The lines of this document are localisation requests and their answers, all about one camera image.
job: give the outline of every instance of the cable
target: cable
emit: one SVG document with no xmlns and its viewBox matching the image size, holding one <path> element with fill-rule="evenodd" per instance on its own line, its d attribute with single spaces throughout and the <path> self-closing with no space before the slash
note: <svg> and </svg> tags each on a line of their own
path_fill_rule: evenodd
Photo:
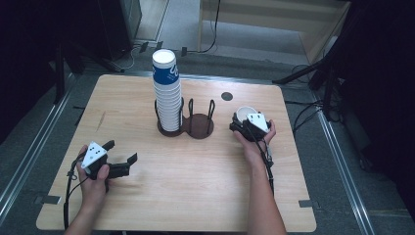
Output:
<svg viewBox="0 0 415 235">
<path fill-rule="evenodd" d="M 76 164 L 78 163 L 78 161 L 82 157 L 85 156 L 85 154 L 86 154 L 86 151 L 76 157 L 76 159 L 72 162 L 72 165 L 70 166 L 70 170 L 68 171 L 68 174 L 67 174 L 67 177 L 68 177 L 67 196 L 66 196 L 65 203 L 64 203 L 64 226 L 65 226 L 65 230 L 67 230 L 68 227 L 69 227 L 69 197 L 70 197 L 70 194 L 73 191 L 73 190 L 72 191 L 69 191 L 70 190 L 70 184 L 71 184 L 71 182 L 73 180 L 76 180 L 77 177 L 76 177 L 76 175 L 74 175 L 74 170 L 75 170 Z"/>
<path fill-rule="evenodd" d="M 73 190 L 75 190 L 77 187 L 79 187 L 79 185 L 81 185 L 83 182 L 85 182 L 85 180 L 87 180 L 89 177 L 86 177 L 84 180 L 80 181 L 78 184 L 76 184 L 76 186 L 74 186 L 72 188 L 72 190 L 70 190 L 69 196 L 72 194 Z"/>
<path fill-rule="evenodd" d="M 220 0 L 217 2 L 217 10 L 216 10 L 216 18 L 214 20 L 214 36 L 213 36 L 213 42 L 211 43 L 210 47 L 207 48 L 204 51 L 188 51 L 190 53 L 206 53 L 208 52 L 213 45 L 216 43 L 216 36 L 217 36 L 217 19 L 219 18 L 219 10 L 220 10 Z"/>
<path fill-rule="evenodd" d="M 134 64 L 135 64 L 135 58 L 134 58 L 134 56 L 132 55 L 132 52 L 134 51 L 134 50 L 136 50 L 137 48 L 141 48 L 141 45 L 138 45 L 137 47 L 134 47 L 133 49 L 131 49 L 131 51 L 130 51 L 130 56 L 131 56 L 131 59 L 132 59 L 132 64 L 129 66 L 129 67 L 121 67 L 121 66 L 119 66 L 119 65 L 117 65 L 116 63 L 114 63 L 114 62 L 110 62 L 111 64 L 113 64 L 115 67 L 117 67 L 117 68 L 119 68 L 119 69 L 121 69 L 121 70 L 128 70 L 128 69 L 131 69 L 133 66 L 134 66 Z"/>
<path fill-rule="evenodd" d="M 260 151 L 260 155 L 261 155 L 263 163 L 265 164 L 265 167 L 266 167 L 266 172 L 268 173 L 269 186 L 271 187 L 272 195 L 274 195 L 274 176 L 273 176 L 272 171 L 271 171 L 271 167 L 274 165 L 274 162 L 272 162 L 272 156 L 269 155 L 268 144 L 265 142 L 264 139 L 262 139 L 262 141 L 265 143 L 265 146 L 267 147 L 266 156 L 265 156 L 265 153 L 263 152 L 262 148 L 260 147 L 258 141 L 255 139 L 255 137 L 254 137 L 253 133 L 251 132 L 251 130 L 249 128 L 247 128 L 247 130 L 250 133 L 251 137 L 253 138 L 256 146 L 258 147 L 258 149 Z"/>
<path fill-rule="evenodd" d="M 295 105 L 306 105 L 306 107 L 297 115 L 296 120 L 294 121 L 293 124 L 293 135 L 294 138 L 296 138 L 296 133 L 297 131 L 300 129 L 300 127 L 302 127 L 304 124 L 306 124 L 308 121 L 310 121 L 319 111 L 322 110 L 322 105 L 323 105 L 323 101 L 322 100 L 318 100 L 312 103 L 302 103 L 302 102 L 295 102 L 295 101 L 285 101 L 286 104 L 295 104 Z M 310 116 L 306 117 L 305 120 L 298 124 L 298 121 L 301 117 L 301 115 L 307 111 L 309 108 L 311 107 L 317 107 L 318 109 L 313 112 Z"/>
<path fill-rule="evenodd" d="M 296 66 L 294 66 L 294 67 L 291 69 L 291 74 L 294 74 L 294 70 L 295 70 L 296 68 L 298 68 L 298 67 L 301 67 L 301 66 L 308 67 L 308 65 L 296 65 Z M 308 81 L 303 81 L 303 80 L 300 80 L 300 78 L 298 78 L 298 79 L 297 79 L 297 81 L 298 81 L 299 83 L 308 83 L 308 82 L 310 81 L 309 73 L 307 74 L 307 78 L 308 78 Z"/>
</svg>

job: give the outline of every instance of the white paper cup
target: white paper cup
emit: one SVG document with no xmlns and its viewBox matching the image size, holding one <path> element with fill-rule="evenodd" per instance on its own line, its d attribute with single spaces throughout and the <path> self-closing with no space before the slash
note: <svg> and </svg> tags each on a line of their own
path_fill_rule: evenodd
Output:
<svg viewBox="0 0 415 235">
<path fill-rule="evenodd" d="M 160 89 L 172 89 L 180 82 L 176 56 L 172 51 L 160 49 L 153 53 L 153 79 Z"/>
</svg>

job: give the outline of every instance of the finger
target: finger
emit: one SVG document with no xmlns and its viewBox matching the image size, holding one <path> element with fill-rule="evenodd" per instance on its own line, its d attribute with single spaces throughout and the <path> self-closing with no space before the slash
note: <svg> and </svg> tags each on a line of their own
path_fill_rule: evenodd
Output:
<svg viewBox="0 0 415 235">
<path fill-rule="evenodd" d="M 103 164 L 103 166 L 101 166 L 100 170 L 98 171 L 97 180 L 104 181 L 108 177 L 109 173 L 110 173 L 110 166 L 107 164 Z"/>
</svg>

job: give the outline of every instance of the human hand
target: human hand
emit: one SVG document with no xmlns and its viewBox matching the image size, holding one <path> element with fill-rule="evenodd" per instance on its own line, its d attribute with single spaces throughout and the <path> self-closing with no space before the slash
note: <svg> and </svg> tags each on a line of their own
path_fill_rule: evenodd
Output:
<svg viewBox="0 0 415 235">
<path fill-rule="evenodd" d="M 84 153 L 88 146 L 84 145 L 79 151 L 79 154 Z M 76 164 L 79 181 L 82 182 L 86 176 L 86 172 L 81 168 L 80 163 Z M 106 185 L 105 180 L 110 172 L 110 167 L 107 164 L 101 166 L 97 174 L 97 179 L 86 179 L 81 185 L 82 190 L 82 205 L 80 210 L 82 212 L 90 213 L 93 216 L 97 215 L 105 202 Z"/>
<path fill-rule="evenodd" d="M 276 134 L 274 121 L 271 119 L 269 122 L 271 123 L 271 128 L 263 138 L 267 144 L 269 144 L 271 139 Z M 256 146 L 255 142 L 248 141 L 239 131 L 234 131 L 234 136 L 244 147 L 245 159 L 247 160 L 250 167 L 263 166 L 260 150 Z M 258 141 L 258 144 L 262 151 L 266 153 L 265 143 L 263 141 Z"/>
</svg>

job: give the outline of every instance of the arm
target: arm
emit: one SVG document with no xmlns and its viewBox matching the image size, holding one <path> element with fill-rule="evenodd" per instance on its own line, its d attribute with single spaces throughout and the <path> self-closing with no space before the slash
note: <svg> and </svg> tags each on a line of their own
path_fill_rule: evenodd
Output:
<svg viewBox="0 0 415 235">
<path fill-rule="evenodd" d="M 271 130 L 264 137 L 267 143 L 276 133 L 274 121 L 270 122 Z M 240 132 L 234 131 L 234 135 L 244 147 L 245 159 L 250 168 L 248 234 L 287 234 L 284 221 L 272 195 L 266 168 L 258 147 L 255 143 L 246 140 Z M 265 150 L 263 143 L 261 143 L 261 148 Z"/>
<path fill-rule="evenodd" d="M 86 148 L 86 145 L 83 146 L 79 154 L 85 152 Z M 87 177 L 85 170 L 80 167 L 80 164 L 76 165 L 76 169 L 78 171 L 79 181 L 82 181 Z M 109 166 L 104 164 L 100 168 L 96 180 L 87 179 L 80 185 L 82 190 L 82 205 L 75 219 L 65 231 L 65 234 L 80 235 L 91 233 L 95 219 L 105 202 L 105 180 L 109 171 Z"/>
</svg>

